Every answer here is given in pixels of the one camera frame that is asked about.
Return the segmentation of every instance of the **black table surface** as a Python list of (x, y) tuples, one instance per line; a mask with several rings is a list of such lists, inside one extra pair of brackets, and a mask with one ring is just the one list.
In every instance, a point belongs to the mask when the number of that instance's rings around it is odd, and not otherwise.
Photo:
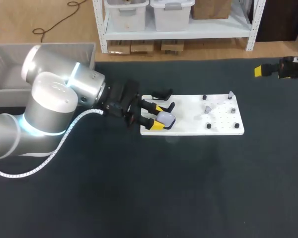
[[(263, 62), (277, 59), (98, 62), (143, 94), (233, 91), (245, 134), (168, 143), (87, 116), (42, 171), (0, 177), (0, 238), (298, 238), (298, 80), (254, 78)], [(10, 157), (0, 170), (43, 160)]]

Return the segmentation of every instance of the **black object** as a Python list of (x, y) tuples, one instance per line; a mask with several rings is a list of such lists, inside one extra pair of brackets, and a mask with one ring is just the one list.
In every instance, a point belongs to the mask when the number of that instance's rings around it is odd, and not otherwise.
[(270, 76), (274, 72), (278, 72), (279, 78), (298, 78), (298, 57), (283, 57), (277, 64), (261, 65), (261, 76)]
[[(158, 115), (161, 109), (165, 112), (172, 112), (175, 103), (171, 103), (169, 108), (159, 107), (156, 103), (149, 103), (141, 100), (139, 95), (139, 83), (134, 80), (127, 80), (127, 82), (115, 81), (114, 83), (106, 84), (102, 97), (96, 105), (97, 108), (104, 110), (106, 115), (124, 118), (128, 127), (131, 127), (135, 122), (143, 125), (150, 130), (154, 124), (153, 119), (147, 119), (141, 116), (141, 108), (148, 110), (150, 114)], [(160, 97), (160, 99), (169, 99), (172, 89), (163, 91), (161, 93), (153, 92), (152, 95)]]
[(294, 41), (298, 36), (298, 0), (267, 0), (257, 42)]
[(169, 98), (171, 97), (172, 94), (173, 94), (172, 89), (164, 90), (161, 92), (154, 91), (151, 93), (153, 98), (164, 100), (164, 101), (169, 100)]
[[(40, 172), (0, 177), (0, 238), (298, 238), (298, 80), (252, 76), (277, 61), (97, 62), (106, 78), (138, 80), (141, 94), (233, 91), (245, 134), (172, 144), (88, 115)], [(44, 160), (6, 158), (0, 170)]]

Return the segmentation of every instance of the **white board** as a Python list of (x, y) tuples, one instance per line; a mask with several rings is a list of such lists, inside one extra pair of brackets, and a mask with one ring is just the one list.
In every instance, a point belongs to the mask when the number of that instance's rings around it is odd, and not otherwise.
[[(176, 122), (170, 130), (147, 130), (141, 126), (141, 135), (159, 136), (193, 136), (193, 135), (243, 135), (244, 126), (238, 108), (236, 96), (227, 98), (227, 94), (206, 95), (172, 95), (168, 101), (153, 100), (150, 95), (143, 95), (142, 99), (154, 102), (159, 106), (168, 108), (172, 102), (175, 107), (172, 114), (176, 117)], [(205, 113), (206, 106), (212, 111)], [(147, 110), (142, 109), (141, 115), (146, 118), (155, 118)], [(207, 124), (211, 124), (211, 129), (207, 129)]]

